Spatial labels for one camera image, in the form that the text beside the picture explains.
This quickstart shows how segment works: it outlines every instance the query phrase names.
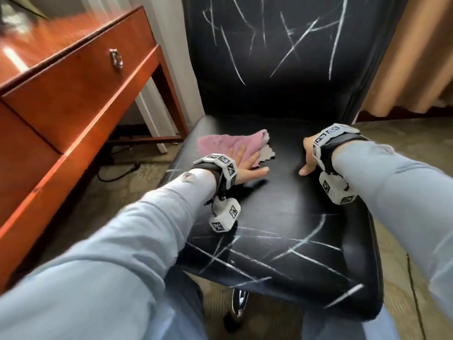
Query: chair backrest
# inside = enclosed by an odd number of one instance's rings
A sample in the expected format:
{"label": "chair backrest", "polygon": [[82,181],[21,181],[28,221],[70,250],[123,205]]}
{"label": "chair backrest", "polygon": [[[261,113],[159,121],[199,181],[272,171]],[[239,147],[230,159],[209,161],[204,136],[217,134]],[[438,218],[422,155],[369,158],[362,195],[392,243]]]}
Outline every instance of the chair backrest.
{"label": "chair backrest", "polygon": [[183,0],[207,114],[351,122],[407,0]]}

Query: chair seat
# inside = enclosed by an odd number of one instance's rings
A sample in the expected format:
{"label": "chair seat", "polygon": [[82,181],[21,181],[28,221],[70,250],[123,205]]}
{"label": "chair seat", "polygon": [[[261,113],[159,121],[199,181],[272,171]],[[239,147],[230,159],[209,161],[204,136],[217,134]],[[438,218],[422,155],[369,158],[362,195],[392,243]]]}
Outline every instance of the chair seat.
{"label": "chair seat", "polygon": [[372,217],[360,199],[334,205],[316,170],[298,175],[305,163],[303,138],[329,124],[294,119],[204,116],[190,133],[160,185],[189,170],[199,157],[197,138],[250,135],[266,129],[275,159],[266,179],[229,191],[241,204],[235,226],[217,234],[198,215],[178,265],[226,286],[282,298],[303,308],[358,320],[376,317],[383,282]]}

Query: person's right arm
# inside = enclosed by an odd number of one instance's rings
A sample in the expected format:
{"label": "person's right arm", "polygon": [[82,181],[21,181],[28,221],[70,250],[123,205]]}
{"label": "person's right arm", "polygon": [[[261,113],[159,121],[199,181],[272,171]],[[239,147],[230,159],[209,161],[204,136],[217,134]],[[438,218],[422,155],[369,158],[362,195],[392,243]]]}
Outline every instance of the person's right arm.
{"label": "person's right arm", "polygon": [[409,253],[453,321],[453,178],[371,141],[338,147],[332,165]]}

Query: wrist tracker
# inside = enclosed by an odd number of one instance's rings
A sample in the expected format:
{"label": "wrist tracker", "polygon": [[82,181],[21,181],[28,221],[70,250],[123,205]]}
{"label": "wrist tracker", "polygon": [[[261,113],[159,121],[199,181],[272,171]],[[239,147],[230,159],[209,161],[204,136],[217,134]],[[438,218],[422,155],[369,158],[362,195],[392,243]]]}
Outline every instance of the wrist tracker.
{"label": "wrist tracker", "polygon": [[319,175],[319,183],[334,204],[342,205],[353,202],[357,194],[339,175],[332,165],[332,154],[340,145],[352,140],[368,141],[360,134],[360,130],[344,124],[333,124],[322,130],[313,141],[313,156],[323,170]]}
{"label": "wrist tracker", "polygon": [[238,168],[230,157],[224,154],[210,154],[196,160],[192,168],[201,168],[211,171],[216,178],[216,192],[214,197],[207,201],[212,203],[212,214],[209,225],[216,233],[225,233],[231,228],[241,212],[239,202],[234,198],[227,198],[229,190],[236,182]]}

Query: chair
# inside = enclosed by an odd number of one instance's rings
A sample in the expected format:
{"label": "chair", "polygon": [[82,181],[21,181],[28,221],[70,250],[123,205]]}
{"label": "chair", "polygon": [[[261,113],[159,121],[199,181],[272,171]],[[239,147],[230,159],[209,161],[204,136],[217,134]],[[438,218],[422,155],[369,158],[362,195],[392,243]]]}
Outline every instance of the chair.
{"label": "chair", "polygon": [[303,138],[351,124],[407,0],[183,0],[189,52],[206,111],[161,185],[190,169],[197,138],[270,134],[267,179],[230,190],[237,225],[211,230],[206,206],[181,251],[184,270],[236,289],[356,320],[377,316],[382,268],[361,199],[338,206],[317,170],[300,177]]}

